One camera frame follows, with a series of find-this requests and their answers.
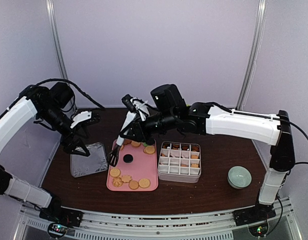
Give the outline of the clear plastic box lid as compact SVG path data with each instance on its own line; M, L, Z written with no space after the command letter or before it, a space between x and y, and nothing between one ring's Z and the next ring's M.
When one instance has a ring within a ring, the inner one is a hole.
M76 154L70 155L71 176L74 178L84 177L101 173L108 170L105 146L101 142L88 144L89 156Z

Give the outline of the lilac divided storage box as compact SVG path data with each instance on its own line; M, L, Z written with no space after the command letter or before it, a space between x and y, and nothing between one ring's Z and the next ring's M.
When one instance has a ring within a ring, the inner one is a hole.
M162 181L197 183L202 172L201 147L197 143L164 141L158 161Z

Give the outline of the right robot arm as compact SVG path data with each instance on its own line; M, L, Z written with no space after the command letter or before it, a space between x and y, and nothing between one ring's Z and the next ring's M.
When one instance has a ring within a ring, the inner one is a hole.
M195 102L187 106L174 84L164 84L151 91L155 115L143 100L125 95L122 103L131 113L131 119L122 128L120 136L137 142L146 142L153 134L165 134L176 129L180 133L198 135L226 135L257 140L271 146L270 163L258 194L258 204L250 210L253 220L262 220L287 173L295 165L293 138L287 112L254 114L228 109L216 102Z

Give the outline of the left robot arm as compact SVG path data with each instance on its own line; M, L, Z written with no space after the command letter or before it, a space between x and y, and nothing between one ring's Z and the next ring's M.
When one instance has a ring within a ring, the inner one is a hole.
M81 89L60 78L31 84L0 115L0 196L27 202L46 211L55 222L66 212L58 196L39 186L50 152L61 147L70 155L90 155L90 112L67 115L65 107Z

